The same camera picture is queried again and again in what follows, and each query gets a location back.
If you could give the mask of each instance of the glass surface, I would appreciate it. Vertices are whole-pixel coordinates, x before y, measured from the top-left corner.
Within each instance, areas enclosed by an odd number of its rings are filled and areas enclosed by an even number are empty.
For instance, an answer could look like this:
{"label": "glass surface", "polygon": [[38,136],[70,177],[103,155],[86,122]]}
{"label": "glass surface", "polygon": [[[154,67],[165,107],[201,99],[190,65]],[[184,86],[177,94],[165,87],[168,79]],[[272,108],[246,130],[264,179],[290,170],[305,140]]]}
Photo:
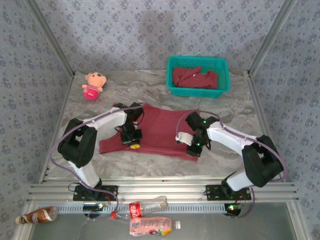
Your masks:
{"label": "glass surface", "polygon": [[34,225],[29,240],[296,240],[285,203],[258,203],[250,215],[228,219],[223,214],[151,214],[181,221],[167,236],[129,235],[129,224],[106,219],[88,221],[84,214],[60,214],[56,221]]}

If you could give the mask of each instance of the red bottle cap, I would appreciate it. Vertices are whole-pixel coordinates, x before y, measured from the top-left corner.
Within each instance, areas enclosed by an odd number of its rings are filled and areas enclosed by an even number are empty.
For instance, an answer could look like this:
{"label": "red bottle cap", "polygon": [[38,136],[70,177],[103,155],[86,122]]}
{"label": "red bottle cap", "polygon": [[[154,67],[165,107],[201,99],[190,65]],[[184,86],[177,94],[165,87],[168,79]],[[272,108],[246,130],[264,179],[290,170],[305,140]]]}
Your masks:
{"label": "red bottle cap", "polygon": [[115,211],[111,212],[111,218],[116,219],[117,218],[117,213]]}

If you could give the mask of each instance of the red label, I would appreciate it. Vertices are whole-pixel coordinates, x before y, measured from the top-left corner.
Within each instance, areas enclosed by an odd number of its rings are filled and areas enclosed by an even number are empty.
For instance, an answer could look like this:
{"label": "red label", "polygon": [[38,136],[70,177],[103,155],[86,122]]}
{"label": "red label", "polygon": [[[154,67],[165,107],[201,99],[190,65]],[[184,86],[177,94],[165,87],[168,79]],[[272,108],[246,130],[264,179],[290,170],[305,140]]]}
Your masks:
{"label": "red label", "polygon": [[133,202],[129,204],[130,216],[132,219],[141,218],[142,212],[139,202]]}

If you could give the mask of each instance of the doll face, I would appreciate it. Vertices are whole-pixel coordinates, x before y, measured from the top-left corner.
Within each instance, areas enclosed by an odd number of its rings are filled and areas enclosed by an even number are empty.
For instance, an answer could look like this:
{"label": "doll face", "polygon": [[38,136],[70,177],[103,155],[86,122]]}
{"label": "doll face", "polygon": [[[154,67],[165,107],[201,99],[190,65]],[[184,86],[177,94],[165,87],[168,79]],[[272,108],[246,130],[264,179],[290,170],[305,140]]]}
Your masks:
{"label": "doll face", "polygon": [[99,72],[90,72],[85,75],[85,79],[88,81],[88,84],[97,88],[102,88],[107,82],[107,78]]}

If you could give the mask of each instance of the red towel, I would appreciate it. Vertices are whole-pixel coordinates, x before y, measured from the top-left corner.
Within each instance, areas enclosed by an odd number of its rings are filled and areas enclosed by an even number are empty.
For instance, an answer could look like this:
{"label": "red towel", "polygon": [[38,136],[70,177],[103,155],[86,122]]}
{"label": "red towel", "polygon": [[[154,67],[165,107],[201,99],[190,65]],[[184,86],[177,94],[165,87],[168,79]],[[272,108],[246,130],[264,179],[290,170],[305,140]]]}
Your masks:
{"label": "red towel", "polygon": [[213,71],[203,74],[201,70],[200,66],[194,69],[175,67],[172,76],[174,85],[180,88],[217,89],[218,75]]}
{"label": "red towel", "polygon": [[[187,145],[176,143],[176,127],[180,117],[191,111],[183,110],[171,111],[145,104],[143,107],[144,117],[137,120],[139,129],[142,130],[141,147],[131,149],[127,145],[123,145],[120,139],[120,133],[116,133],[111,138],[101,140],[99,142],[100,154],[111,153],[115,151],[131,151],[141,154],[158,154],[169,157],[177,157],[196,162],[197,157],[187,155]],[[192,129],[187,125],[185,116],[181,120],[179,132],[193,134]]]}

